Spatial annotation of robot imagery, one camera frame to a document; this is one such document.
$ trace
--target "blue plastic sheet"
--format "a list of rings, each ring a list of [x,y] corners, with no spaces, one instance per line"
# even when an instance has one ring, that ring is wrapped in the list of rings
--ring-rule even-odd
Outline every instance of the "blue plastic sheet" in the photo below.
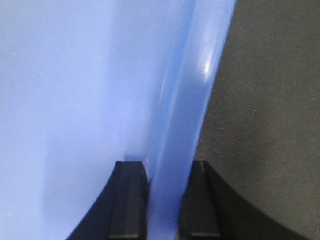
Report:
[[[234,0],[3,0],[0,239],[64,240],[116,161],[173,239]]]

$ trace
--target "blue plastic panel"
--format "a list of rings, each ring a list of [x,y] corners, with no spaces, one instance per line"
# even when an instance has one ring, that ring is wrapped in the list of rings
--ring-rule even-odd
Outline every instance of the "blue plastic panel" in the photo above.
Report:
[[[234,3],[1,1],[1,240],[66,239],[123,160],[173,239]]]

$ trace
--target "gray fabric background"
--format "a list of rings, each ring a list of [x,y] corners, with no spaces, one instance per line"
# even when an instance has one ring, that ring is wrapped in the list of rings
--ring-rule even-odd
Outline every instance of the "gray fabric background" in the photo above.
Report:
[[[238,1],[196,159],[320,239],[319,0]]]

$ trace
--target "dark gray surface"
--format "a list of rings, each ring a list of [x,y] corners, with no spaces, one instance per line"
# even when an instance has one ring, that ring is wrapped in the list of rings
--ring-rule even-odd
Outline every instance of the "dark gray surface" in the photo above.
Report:
[[[319,0],[238,1],[196,159],[320,239]]]

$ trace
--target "translucent blue plastic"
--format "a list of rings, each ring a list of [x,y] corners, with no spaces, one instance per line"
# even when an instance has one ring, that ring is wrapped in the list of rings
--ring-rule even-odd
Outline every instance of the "translucent blue plastic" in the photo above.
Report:
[[[66,239],[131,160],[174,239],[234,4],[1,1],[1,240]]]

